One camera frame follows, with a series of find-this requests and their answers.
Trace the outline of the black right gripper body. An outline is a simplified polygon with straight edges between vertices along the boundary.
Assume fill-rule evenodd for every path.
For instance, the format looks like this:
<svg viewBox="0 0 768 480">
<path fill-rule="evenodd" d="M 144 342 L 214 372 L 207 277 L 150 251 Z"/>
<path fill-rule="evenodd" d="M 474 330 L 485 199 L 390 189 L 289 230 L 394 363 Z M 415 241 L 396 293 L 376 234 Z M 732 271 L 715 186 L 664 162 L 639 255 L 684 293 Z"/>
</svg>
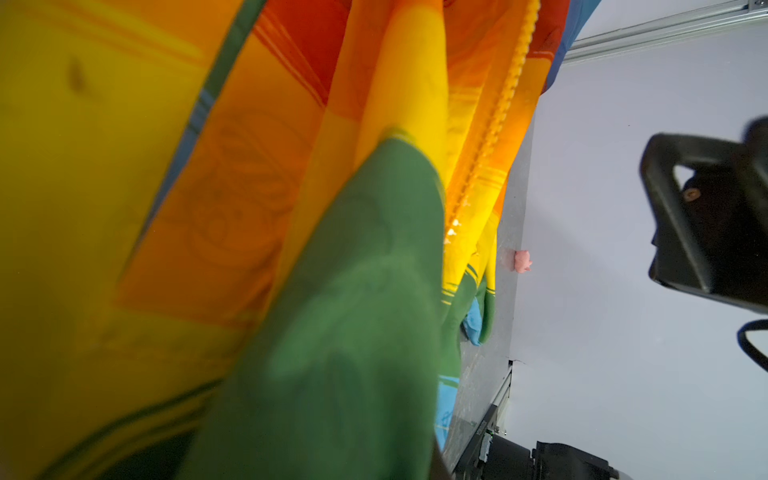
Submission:
<svg viewBox="0 0 768 480">
<path fill-rule="evenodd" d="M 686 293 L 717 300 L 767 298 L 767 119 L 751 123 L 740 143 L 684 140 L 679 166 L 693 171 L 683 187 L 688 225 L 680 237 Z"/>
</svg>

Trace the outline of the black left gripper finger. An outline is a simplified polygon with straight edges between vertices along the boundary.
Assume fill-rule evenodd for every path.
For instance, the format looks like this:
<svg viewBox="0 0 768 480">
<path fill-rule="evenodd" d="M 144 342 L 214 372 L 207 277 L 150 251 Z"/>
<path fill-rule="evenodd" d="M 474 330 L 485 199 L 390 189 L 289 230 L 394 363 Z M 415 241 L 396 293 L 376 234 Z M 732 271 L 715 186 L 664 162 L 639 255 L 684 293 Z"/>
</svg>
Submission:
<svg viewBox="0 0 768 480">
<path fill-rule="evenodd" d="M 656 222 L 652 240 L 656 248 L 649 270 L 650 278 L 656 283 L 681 291 L 677 282 L 687 278 L 685 250 L 680 237 L 688 231 L 683 211 L 683 187 L 693 176 L 693 171 L 679 166 L 677 147 L 684 140 L 699 136 L 657 134 L 653 136 L 643 153 L 640 175 Z M 717 300 L 756 312 L 765 312 L 765 300 Z"/>
</svg>

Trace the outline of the multicolour patchwork jacket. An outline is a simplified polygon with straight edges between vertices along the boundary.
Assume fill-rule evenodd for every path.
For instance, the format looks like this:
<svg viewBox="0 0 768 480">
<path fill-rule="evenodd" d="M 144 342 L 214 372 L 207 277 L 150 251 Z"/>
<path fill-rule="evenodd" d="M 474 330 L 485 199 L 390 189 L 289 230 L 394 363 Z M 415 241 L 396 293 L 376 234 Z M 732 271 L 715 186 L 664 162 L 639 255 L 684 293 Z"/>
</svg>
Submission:
<svg viewBox="0 0 768 480">
<path fill-rule="evenodd" d="M 5 1 L 1 475 L 433 479 L 592 1 Z"/>
</svg>

